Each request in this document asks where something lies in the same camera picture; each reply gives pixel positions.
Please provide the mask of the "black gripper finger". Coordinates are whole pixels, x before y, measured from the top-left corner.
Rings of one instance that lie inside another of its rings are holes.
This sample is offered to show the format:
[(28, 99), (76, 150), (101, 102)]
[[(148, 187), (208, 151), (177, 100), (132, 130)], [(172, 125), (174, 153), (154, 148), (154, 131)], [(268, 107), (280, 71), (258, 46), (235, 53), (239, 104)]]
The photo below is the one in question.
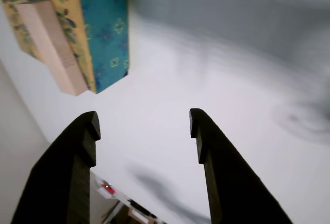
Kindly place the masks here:
[(291, 223), (215, 122), (199, 108), (190, 109), (190, 134), (204, 166), (212, 223)]
[(31, 169), (12, 223), (89, 223), (90, 169), (100, 140), (97, 112), (78, 116)]

